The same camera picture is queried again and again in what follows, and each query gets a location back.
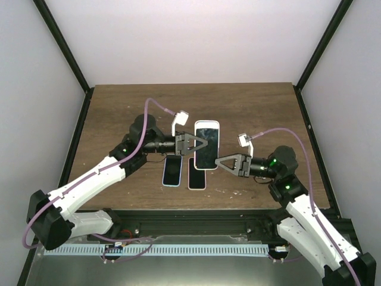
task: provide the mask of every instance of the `wooden table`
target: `wooden table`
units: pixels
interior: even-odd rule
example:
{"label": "wooden table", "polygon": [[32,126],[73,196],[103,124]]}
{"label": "wooden table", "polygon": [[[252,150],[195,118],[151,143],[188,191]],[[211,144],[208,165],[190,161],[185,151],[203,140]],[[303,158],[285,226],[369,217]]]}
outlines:
{"label": "wooden table", "polygon": [[[220,156],[247,153],[237,135],[287,127],[305,144],[313,171],[314,198],[319,207],[328,199],[308,139],[293,87],[290,83],[216,83],[176,85],[99,85],[96,86],[85,121],[70,181],[99,163],[128,133],[135,117],[143,113],[146,98],[163,106],[189,113],[186,126],[177,130],[194,133],[197,120],[220,122]],[[173,118],[151,104],[164,133],[170,133]],[[294,147],[299,161],[296,174],[307,186],[307,168],[296,139],[286,132],[274,132],[253,141],[254,156],[267,157],[277,146]],[[150,154],[148,160],[160,160]],[[163,165],[147,163],[127,179],[114,184],[87,202],[84,209],[258,209],[277,208],[266,185],[252,178],[238,178],[221,168],[207,172],[207,189],[190,191],[188,158],[183,161],[182,183],[178,188],[162,186]]]}

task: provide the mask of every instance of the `perforated white strip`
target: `perforated white strip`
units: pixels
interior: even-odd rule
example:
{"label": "perforated white strip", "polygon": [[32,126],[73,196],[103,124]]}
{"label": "perforated white strip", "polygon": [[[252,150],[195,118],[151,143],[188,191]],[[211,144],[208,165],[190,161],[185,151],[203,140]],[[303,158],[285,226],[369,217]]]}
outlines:
{"label": "perforated white strip", "polygon": [[[144,251],[147,244],[131,244],[122,250],[111,250],[107,255],[134,256]],[[105,251],[99,244],[63,244],[44,255],[100,256]],[[267,244],[154,244],[145,256],[249,256],[267,257]]]}

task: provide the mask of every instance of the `black metal frame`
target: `black metal frame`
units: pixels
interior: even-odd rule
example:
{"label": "black metal frame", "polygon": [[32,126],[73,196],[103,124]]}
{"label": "black metal frame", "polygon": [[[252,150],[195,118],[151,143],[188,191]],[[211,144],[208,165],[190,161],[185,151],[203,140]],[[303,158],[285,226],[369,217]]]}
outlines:
{"label": "black metal frame", "polygon": [[[299,82],[294,86],[294,90],[330,204],[330,208],[322,210],[322,212],[340,233],[349,236],[353,245],[360,249],[351,220],[341,218],[335,194],[333,193],[301,94],[303,87],[311,76],[329,41],[352,4],[352,1],[353,0],[341,0]],[[80,116],[59,182],[59,186],[63,186],[68,182],[94,88],[89,87],[46,2],[44,0],[33,0],[33,2],[36,4],[46,25],[85,92]],[[234,236],[247,234],[248,239],[251,241],[261,241],[265,244],[279,244],[284,241],[277,236],[271,226],[269,215],[273,211],[274,210],[116,210],[115,212],[121,217],[124,228],[138,229],[140,235],[199,235],[200,233],[204,233],[208,235]],[[30,250],[20,275],[18,286],[25,285],[34,255],[35,251]]]}

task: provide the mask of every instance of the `blue smartphone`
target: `blue smartphone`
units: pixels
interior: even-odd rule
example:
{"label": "blue smartphone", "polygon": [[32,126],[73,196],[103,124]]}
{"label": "blue smartphone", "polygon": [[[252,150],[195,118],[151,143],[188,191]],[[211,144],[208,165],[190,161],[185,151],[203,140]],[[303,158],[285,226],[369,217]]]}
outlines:
{"label": "blue smartphone", "polygon": [[179,186],[181,182],[181,170],[183,157],[177,155],[167,155],[164,163],[163,186]]}

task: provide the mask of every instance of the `gray wall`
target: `gray wall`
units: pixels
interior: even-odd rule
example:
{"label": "gray wall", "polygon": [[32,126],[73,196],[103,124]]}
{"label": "gray wall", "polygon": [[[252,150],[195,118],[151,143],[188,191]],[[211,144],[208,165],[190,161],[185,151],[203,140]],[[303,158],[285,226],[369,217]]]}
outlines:
{"label": "gray wall", "polygon": [[0,43],[0,285],[15,285],[29,197],[57,187],[84,93],[33,1],[1,1]]}
{"label": "gray wall", "polygon": [[294,82],[339,0],[46,0],[90,85]]}
{"label": "gray wall", "polygon": [[[354,1],[303,90],[339,207],[381,262],[381,1]],[[377,285],[381,285],[378,267]]]}

